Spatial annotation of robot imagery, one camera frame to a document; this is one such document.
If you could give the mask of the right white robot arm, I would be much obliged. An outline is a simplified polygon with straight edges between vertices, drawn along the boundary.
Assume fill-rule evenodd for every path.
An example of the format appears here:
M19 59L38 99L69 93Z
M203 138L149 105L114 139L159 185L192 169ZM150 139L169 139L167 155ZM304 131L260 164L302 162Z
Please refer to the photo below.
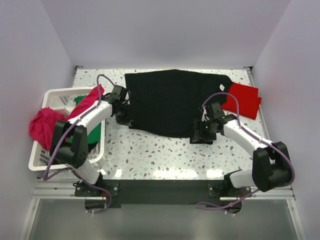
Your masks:
M265 139L242 123L233 114L207 121L195 119L191 144L212 144L217 134L229 138L252 158L250 170L236 170L224 177L224 188L256 187L262 192L288 186L295 178L287 146Z

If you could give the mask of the black t-shirt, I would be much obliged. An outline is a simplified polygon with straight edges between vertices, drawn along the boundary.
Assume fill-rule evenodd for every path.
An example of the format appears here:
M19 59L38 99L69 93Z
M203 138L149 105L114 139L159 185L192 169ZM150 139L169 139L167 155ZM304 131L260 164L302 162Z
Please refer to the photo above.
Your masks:
M126 73L131 128L170 138L189 138L205 100L233 82L227 75L178 69Z

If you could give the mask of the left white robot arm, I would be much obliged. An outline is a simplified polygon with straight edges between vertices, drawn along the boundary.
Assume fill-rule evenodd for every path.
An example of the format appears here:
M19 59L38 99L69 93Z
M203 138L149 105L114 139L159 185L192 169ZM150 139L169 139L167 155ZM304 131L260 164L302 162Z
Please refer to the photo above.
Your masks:
M88 160L88 135L109 117L115 116L117 120L128 123L128 108L124 100L96 100L79 115L69 120L59 120L54 126L50 159L43 180L70 170L79 179L76 187L87 185L90 192L107 192L102 174Z

